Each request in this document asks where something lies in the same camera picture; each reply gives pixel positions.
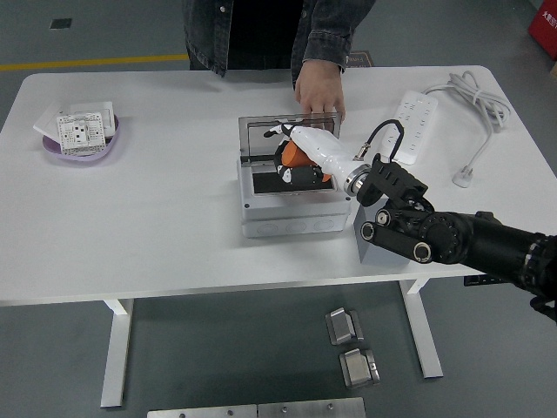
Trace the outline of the person's left hand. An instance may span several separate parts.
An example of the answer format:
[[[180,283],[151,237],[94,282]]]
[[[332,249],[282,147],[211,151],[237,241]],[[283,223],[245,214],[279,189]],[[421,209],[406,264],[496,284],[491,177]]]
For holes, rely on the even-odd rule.
[[[295,98],[303,113],[338,112],[344,121],[346,107],[340,67],[324,60],[305,61],[295,84]]]

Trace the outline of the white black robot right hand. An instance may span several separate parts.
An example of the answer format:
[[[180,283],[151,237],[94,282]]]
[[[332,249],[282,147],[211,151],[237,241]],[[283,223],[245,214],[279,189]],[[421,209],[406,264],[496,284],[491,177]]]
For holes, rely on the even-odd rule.
[[[329,131],[319,128],[277,125],[264,133],[265,138],[283,134],[277,148],[279,176],[286,182],[305,182],[302,177],[309,171],[316,179],[335,178],[345,192],[354,194],[351,187],[361,173],[368,172],[365,164],[352,157],[344,145]]]

